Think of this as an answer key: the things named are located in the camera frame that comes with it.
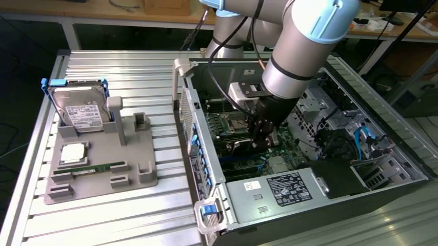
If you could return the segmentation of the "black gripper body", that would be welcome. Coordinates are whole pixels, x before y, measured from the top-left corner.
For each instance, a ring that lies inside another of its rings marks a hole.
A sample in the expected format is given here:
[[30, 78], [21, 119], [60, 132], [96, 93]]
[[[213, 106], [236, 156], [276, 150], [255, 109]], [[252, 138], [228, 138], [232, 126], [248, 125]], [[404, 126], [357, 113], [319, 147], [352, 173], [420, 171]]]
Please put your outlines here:
[[299, 98], [283, 99], [276, 96], [260, 97], [256, 102], [255, 122], [269, 122], [273, 126], [279, 126], [288, 117], [297, 100]]

